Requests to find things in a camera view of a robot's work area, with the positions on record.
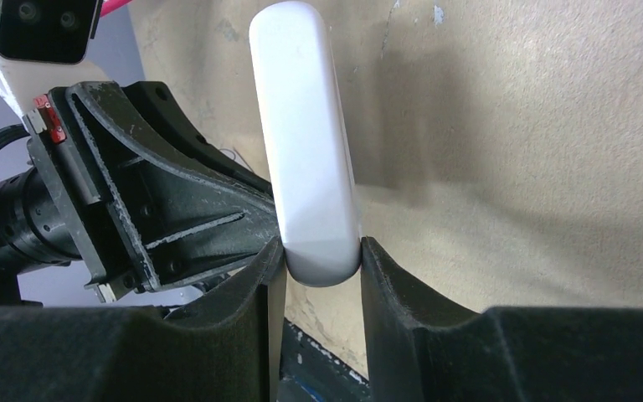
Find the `white cylindrical object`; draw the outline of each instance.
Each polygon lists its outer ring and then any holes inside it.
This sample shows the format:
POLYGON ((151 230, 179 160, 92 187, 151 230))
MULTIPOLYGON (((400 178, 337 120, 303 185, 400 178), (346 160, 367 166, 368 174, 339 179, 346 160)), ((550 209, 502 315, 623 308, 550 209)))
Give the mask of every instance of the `white cylindrical object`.
POLYGON ((327 26, 284 2, 250 25, 277 219, 292 277, 332 286, 358 269, 361 230, 327 26))

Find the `black metal bracket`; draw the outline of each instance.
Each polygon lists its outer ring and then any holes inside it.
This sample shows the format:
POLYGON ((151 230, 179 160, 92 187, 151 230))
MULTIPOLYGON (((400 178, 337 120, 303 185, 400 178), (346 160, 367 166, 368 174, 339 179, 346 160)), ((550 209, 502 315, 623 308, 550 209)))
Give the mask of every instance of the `black metal bracket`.
POLYGON ((269 184, 197 140, 165 88, 139 83, 126 94, 105 82, 50 91, 62 142, 31 122, 33 165, 103 301, 246 266, 278 233, 269 184))

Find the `beige wall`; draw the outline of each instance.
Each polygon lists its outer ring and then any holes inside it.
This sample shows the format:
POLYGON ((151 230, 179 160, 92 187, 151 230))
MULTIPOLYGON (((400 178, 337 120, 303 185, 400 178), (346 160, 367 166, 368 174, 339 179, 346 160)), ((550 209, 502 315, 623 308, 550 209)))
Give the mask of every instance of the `beige wall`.
MULTIPOLYGON (((263 176, 247 29, 270 3, 131 6, 147 77, 263 176)), ((643 1, 311 3, 331 30, 367 235, 477 310, 643 306, 643 1)), ((357 277, 291 283, 288 299, 365 373, 357 277)))

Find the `cylindrical motor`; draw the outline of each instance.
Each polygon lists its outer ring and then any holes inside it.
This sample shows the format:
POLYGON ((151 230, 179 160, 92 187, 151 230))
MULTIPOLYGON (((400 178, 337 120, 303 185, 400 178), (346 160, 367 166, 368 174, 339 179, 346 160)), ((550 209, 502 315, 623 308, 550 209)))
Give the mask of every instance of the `cylindrical motor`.
POLYGON ((36 169, 1 182, 1 271, 18 274, 79 259, 77 247, 36 169))

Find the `white camera housing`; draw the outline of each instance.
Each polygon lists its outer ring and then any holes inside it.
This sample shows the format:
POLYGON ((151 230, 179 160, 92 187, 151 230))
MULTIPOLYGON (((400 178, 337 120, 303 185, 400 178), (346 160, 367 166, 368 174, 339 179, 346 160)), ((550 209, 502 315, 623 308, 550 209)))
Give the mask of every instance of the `white camera housing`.
POLYGON ((101 0, 0 0, 0 96, 16 115, 23 117, 34 108, 34 98, 54 87, 109 80, 96 65, 80 62, 101 4, 101 0), (24 3, 45 7, 42 18, 26 27, 13 13, 24 3), (59 29, 62 10, 74 10, 76 29, 52 35, 59 29))
POLYGON ((0 56, 77 64, 85 57, 102 0, 0 0, 0 56))

